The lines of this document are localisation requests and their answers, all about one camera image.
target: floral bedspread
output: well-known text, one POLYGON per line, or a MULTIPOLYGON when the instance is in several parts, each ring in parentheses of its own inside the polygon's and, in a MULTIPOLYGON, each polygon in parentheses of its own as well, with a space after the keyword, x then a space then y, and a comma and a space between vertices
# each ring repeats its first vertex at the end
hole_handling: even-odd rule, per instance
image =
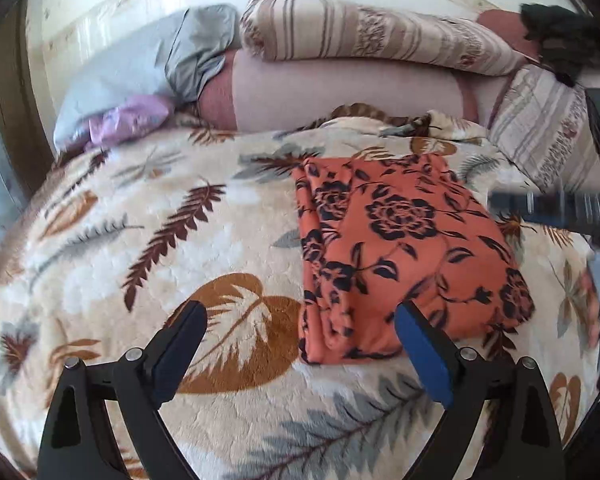
MULTIPOLYGON (((26 475, 64 359, 143 347, 187 298, 208 331, 160 414, 197 475, 211 479, 402 478, 442 414, 404 356, 312 367, 298 359, 302 259, 290 172, 308 156, 367 160, 441 153, 484 204, 490 187, 532 187, 487 140, 383 138, 330 126, 280 134, 161 130, 80 156, 0 274, 0 448, 26 475)), ((593 398, 577 276, 579 235, 497 219, 536 312, 467 342, 534 357, 563 440, 593 398)), ((109 403, 129 474, 146 478, 109 403)), ((471 475, 485 408, 458 478, 471 475)))

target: metal screw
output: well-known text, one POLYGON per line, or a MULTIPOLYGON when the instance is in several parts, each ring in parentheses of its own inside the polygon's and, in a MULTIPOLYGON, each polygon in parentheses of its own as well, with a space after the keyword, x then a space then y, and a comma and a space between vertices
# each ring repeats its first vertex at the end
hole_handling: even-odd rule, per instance
POLYGON ((67 370, 71 370, 72 368, 77 367, 78 364, 80 364, 80 359, 78 359, 77 357, 68 357, 64 360, 64 367, 67 370))
POLYGON ((460 349, 460 357, 465 361, 473 361, 478 357, 478 352, 476 352, 473 348, 465 346, 464 348, 460 349))
POLYGON ((531 357, 523 357, 521 361, 523 367, 528 368, 529 370, 533 370, 536 366, 538 366, 531 357))
POLYGON ((126 351, 125 358, 127 361, 138 361, 139 358, 142 357, 142 349, 141 348, 131 348, 126 351))

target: purple cloth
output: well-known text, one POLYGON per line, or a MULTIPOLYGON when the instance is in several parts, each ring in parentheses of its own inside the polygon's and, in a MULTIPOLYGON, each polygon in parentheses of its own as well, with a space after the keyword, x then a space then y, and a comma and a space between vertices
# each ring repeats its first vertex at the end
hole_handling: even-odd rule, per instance
POLYGON ((173 114, 174 103, 158 95, 135 95, 119 107, 85 119, 75 137, 87 140, 85 148, 110 148, 157 130, 173 114))

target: folded orange fabric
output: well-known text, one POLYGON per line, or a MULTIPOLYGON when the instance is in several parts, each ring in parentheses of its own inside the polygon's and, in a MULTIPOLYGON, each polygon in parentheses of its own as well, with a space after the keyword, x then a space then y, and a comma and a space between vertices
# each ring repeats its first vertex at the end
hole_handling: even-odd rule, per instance
POLYGON ((305 362, 399 354, 393 318, 403 298, 452 339, 517 326, 533 313, 511 249, 442 156, 309 158, 293 175, 305 362))

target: gray pillow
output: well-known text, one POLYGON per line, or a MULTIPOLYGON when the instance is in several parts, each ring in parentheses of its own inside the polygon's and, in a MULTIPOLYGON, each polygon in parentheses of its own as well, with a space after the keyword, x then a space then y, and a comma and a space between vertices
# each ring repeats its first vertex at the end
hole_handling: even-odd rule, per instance
POLYGON ((99 53, 69 86, 54 130, 56 150, 80 144, 75 134, 83 119, 132 95, 160 94, 176 104, 196 101, 224 65, 237 17, 227 5, 181 10, 99 53))

